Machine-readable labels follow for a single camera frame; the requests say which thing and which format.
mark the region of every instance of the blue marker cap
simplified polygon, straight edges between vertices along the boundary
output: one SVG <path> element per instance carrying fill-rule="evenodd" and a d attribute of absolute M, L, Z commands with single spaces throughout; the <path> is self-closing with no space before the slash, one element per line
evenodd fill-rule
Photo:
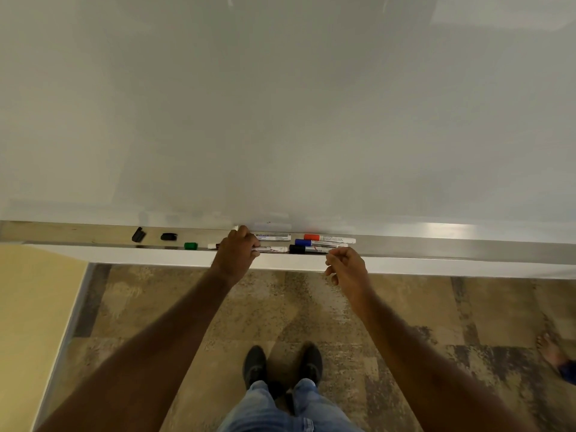
<path fill-rule="evenodd" d="M 310 239 L 295 239 L 294 243 L 296 245 L 303 245 L 305 247 L 309 247 L 312 245 L 312 241 Z"/>

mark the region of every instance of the yellow wall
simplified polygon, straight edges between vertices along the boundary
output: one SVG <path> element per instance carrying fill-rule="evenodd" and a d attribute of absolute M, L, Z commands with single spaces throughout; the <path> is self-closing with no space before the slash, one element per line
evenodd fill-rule
<path fill-rule="evenodd" d="M 32 428 L 86 266 L 0 245 L 0 431 Z"/>

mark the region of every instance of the black sneaker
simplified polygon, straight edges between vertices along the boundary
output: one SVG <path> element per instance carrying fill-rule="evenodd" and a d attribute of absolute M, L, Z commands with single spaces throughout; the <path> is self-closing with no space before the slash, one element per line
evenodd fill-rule
<path fill-rule="evenodd" d="M 242 377 L 246 384 L 246 389 L 250 388 L 256 381 L 268 383 L 266 374 L 266 354 L 260 346 L 253 346 L 246 355 L 244 367 L 242 367 Z"/>
<path fill-rule="evenodd" d="M 322 378 L 322 355 L 314 344 L 311 344 L 304 351 L 302 362 L 300 363 L 299 378 L 308 378 L 316 386 Z"/>

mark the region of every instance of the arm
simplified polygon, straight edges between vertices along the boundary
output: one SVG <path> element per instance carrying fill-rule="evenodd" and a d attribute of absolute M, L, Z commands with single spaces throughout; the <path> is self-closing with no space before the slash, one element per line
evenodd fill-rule
<path fill-rule="evenodd" d="M 246 226 L 231 231 L 210 269 L 178 303 L 108 358 L 39 427 L 157 432 L 228 291 L 260 253 Z"/>
<path fill-rule="evenodd" d="M 330 250 L 326 275 L 340 285 L 425 431 L 532 431 L 495 395 L 440 356 L 371 288 L 362 258 Z"/>

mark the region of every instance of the blue jeans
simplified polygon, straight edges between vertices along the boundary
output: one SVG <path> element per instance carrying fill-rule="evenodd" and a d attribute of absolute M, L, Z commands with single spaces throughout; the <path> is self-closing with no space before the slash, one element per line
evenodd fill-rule
<path fill-rule="evenodd" d="M 226 416 L 218 432 L 362 432 L 310 379 L 301 379 L 292 391 L 292 417 L 279 410 L 264 381 L 254 382 Z"/>
<path fill-rule="evenodd" d="M 558 367 L 560 376 L 572 385 L 576 385 L 576 361 L 568 361 L 564 365 Z"/>

